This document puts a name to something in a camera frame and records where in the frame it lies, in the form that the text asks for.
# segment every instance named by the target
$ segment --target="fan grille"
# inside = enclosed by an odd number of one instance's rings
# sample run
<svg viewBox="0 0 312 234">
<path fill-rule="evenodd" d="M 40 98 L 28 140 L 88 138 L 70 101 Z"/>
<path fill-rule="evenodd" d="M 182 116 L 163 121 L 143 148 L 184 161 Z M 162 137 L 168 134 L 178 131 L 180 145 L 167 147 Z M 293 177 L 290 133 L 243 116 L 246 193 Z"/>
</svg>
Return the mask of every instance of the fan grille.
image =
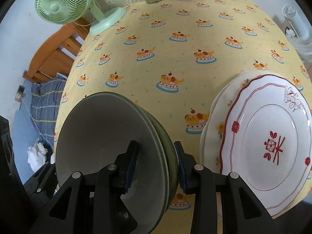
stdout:
<svg viewBox="0 0 312 234">
<path fill-rule="evenodd" d="M 35 0 L 37 13 L 44 20 L 55 24 L 66 24 L 80 18 L 90 0 Z"/>
</svg>

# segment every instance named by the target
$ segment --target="stack of plates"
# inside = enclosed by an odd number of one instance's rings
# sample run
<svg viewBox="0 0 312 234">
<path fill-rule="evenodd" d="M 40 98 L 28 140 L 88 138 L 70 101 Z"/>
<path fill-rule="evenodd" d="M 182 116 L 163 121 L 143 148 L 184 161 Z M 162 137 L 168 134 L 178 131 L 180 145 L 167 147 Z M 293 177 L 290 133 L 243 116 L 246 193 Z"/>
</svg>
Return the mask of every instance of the stack of plates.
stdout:
<svg viewBox="0 0 312 234">
<path fill-rule="evenodd" d="M 288 80 L 245 72 L 213 101 L 201 136 L 201 163 L 215 173 L 237 172 L 275 216 L 291 205 L 308 177 L 311 120 L 306 100 Z"/>
<path fill-rule="evenodd" d="M 132 233 L 146 234 L 174 198 L 179 163 L 163 126 L 129 99 L 100 92 L 74 107 L 57 143 L 57 178 L 62 185 L 73 172 L 98 172 L 126 152 L 131 140 L 139 143 L 138 160 L 131 188 L 121 199 L 138 222 Z"/>
</svg>

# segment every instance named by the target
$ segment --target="green fan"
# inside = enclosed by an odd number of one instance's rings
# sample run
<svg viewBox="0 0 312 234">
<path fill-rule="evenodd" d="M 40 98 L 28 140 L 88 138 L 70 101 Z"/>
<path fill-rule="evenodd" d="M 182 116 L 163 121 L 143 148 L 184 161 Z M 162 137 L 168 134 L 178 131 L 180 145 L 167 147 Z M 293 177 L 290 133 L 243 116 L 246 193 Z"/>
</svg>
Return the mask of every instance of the green fan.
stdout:
<svg viewBox="0 0 312 234">
<path fill-rule="evenodd" d="M 91 35 L 105 31 L 126 14 L 125 8 L 114 8 L 103 13 L 96 3 L 95 0 L 35 0 L 38 15 L 54 24 L 76 21 L 90 9 L 96 18 L 90 27 Z"/>
</svg>

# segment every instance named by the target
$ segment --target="yellow tablecloth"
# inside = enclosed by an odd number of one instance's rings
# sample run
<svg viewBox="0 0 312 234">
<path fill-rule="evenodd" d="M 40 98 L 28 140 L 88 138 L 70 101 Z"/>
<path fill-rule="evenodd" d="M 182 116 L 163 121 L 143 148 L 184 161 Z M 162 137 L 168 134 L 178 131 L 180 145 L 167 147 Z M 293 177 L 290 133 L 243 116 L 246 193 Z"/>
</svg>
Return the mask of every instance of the yellow tablecloth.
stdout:
<svg viewBox="0 0 312 234">
<path fill-rule="evenodd" d="M 303 87 L 302 94 L 312 102 L 312 83 L 295 49 L 252 1 L 164 0 L 138 2 L 127 9 L 115 26 L 99 36 L 89 35 L 82 45 L 64 89 L 56 140 L 79 101 L 112 91 L 155 116 L 171 139 L 181 141 L 199 162 L 200 132 L 210 105 L 243 71 L 276 72 Z M 307 180 L 289 208 L 311 186 Z M 189 233 L 193 201 L 176 195 L 172 206 L 185 210 L 168 210 L 154 233 Z"/>
</svg>

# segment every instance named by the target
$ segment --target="wooden headboard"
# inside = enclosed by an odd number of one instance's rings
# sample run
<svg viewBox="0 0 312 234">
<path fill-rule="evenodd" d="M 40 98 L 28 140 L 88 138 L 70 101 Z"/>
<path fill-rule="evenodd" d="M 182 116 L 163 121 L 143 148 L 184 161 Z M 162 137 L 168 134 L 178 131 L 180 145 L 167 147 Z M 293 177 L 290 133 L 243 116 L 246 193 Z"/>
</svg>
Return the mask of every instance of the wooden headboard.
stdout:
<svg viewBox="0 0 312 234">
<path fill-rule="evenodd" d="M 83 18 L 78 19 L 77 23 L 79 25 L 88 24 Z M 89 27 L 78 26 L 74 22 L 63 25 L 37 50 L 23 77 L 31 82 L 40 83 L 55 77 L 57 72 L 69 75 L 74 60 L 63 53 L 59 46 L 76 56 L 81 44 L 72 36 L 74 33 L 85 40 L 89 33 Z"/>
</svg>

